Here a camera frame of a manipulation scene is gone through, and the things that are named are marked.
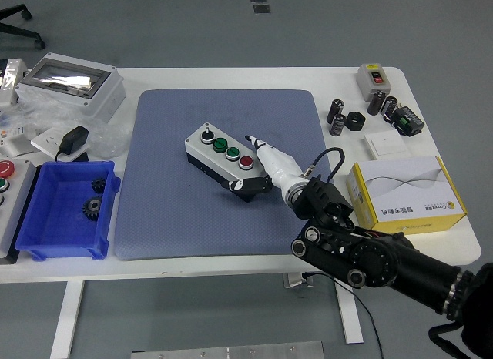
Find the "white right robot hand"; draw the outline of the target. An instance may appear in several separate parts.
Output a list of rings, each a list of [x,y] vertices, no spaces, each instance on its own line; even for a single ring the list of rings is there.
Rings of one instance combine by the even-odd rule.
[[[221,186],[232,193],[242,195],[257,195],[268,193],[275,186],[281,190],[285,203],[295,193],[300,192],[308,180],[303,177],[303,172],[295,159],[284,152],[279,151],[269,143],[254,136],[245,136],[257,151],[257,158],[262,164],[266,175],[254,178],[224,181]]]

